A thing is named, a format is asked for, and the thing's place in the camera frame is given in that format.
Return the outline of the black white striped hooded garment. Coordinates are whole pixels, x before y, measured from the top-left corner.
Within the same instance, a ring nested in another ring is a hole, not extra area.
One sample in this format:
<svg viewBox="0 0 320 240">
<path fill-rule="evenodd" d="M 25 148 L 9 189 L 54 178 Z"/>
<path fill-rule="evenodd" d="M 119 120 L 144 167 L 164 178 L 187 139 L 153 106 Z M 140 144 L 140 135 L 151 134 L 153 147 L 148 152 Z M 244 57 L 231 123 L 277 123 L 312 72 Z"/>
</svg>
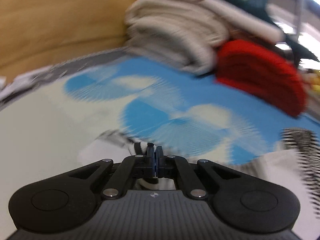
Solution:
<svg viewBox="0 0 320 240">
<path fill-rule="evenodd" d="M 319 221 L 319 141 L 312 131 L 293 127 L 281 132 L 281 145 L 282 151 L 270 152 L 230 167 L 287 187 L 301 203 L 303 220 L 312 218 Z M 145 141 L 109 130 L 81 150 L 78 161 L 87 165 L 109 158 L 119 163 L 129 155 L 145 153 L 146 149 Z"/>
</svg>

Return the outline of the blue white patterned bedsheet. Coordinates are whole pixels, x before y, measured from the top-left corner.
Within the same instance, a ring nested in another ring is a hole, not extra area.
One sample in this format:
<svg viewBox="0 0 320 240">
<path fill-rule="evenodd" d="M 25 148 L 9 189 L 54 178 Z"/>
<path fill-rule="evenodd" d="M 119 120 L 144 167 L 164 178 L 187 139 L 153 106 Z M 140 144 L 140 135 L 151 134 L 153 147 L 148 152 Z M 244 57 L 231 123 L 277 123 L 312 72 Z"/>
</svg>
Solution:
<svg viewBox="0 0 320 240">
<path fill-rule="evenodd" d="M 264 101 L 117 49 L 67 61 L 34 77 L 35 88 L 1 104 L 1 238 L 20 187 L 99 159 L 89 145 L 115 130 L 190 160 L 244 164 L 280 146 L 281 131 L 319 133 L 306 113 L 293 118 Z"/>
</svg>

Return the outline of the yellow plush toys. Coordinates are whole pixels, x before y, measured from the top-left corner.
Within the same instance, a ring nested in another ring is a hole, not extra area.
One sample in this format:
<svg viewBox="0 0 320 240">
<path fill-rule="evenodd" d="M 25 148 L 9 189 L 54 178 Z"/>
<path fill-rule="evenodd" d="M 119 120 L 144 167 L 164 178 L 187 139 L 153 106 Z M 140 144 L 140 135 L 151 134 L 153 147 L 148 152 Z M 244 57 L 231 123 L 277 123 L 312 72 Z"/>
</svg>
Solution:
<svg viewBox="0 0 320 240">
<path fill-rule="evenodd" d="M 320 89 L 320 78 L 319 78 L 319 70 L 315 72 L 305 73 L 303 74 L 303 82 L 307 85 L 307 87 L 313 92 L 319 93 Z"/>
</svg>

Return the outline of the folded cream quilt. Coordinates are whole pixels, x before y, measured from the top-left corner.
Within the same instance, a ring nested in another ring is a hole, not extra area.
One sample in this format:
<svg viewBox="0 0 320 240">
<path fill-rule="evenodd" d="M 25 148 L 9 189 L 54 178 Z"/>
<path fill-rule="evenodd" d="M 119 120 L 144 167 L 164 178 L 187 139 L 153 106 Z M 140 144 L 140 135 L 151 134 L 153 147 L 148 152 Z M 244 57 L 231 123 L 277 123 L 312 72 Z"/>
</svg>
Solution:
<svg viewBox="0 0 320 240">
<path fill-rule="evenodd" d="M 214 48 L 229 39 L 213 12 L 179 0 L 137 0 L 126 11 L 127 49 L 195 75 L 216 64 Z"/>
</svg>

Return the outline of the dark teal garment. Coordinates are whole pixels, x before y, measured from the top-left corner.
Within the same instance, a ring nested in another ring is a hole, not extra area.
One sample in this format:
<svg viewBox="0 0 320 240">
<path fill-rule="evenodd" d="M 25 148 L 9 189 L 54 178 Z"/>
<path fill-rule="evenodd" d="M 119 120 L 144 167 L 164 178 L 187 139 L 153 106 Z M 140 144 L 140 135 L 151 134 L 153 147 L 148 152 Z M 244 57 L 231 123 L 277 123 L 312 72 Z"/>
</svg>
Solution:
<svg viewBox="0 0 320 240">
<path fill-rule="evenodd" d="M 272 21 L 272 19 L 270 18 L 270 16 L 268 15 L 265 9 L 258 8 L 258 7 L 255 7 L 254 5 L 251 5 L 251 3 L 249 3 L 249 0 L 224 0 L 224 1 L 231 3 L 232 5 L 238 7 L 239 9 L 242 9 L 245 12 L 259 18 L 260 20 L 263 20 L 269 24 L 272 24 L 278 27 Z M 314 60 L 316 62 L 319 62 L 319 59 L 315 54 L 313 54 L 304 46 L 300 45 L 298 42 L 294 41 L 291 36 L 285 34 L 284 41 L 292 49 L 295 60 L 299 61 L 301 59 L 308 59 L 308 60 Z"/>
</svg>

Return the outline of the wooden bed frame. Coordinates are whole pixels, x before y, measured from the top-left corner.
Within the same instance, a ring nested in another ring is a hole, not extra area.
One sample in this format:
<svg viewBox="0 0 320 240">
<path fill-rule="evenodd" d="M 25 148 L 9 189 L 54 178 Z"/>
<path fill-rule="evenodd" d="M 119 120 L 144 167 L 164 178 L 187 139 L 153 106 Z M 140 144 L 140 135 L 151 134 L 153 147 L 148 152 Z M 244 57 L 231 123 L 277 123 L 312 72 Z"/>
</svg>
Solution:
<svg viewBox="0 0 320 240">
<path fill-rule="evenodd" d="M 1 0 L 1 76 L 121 47 L 134 1 Z"/>
</svg>

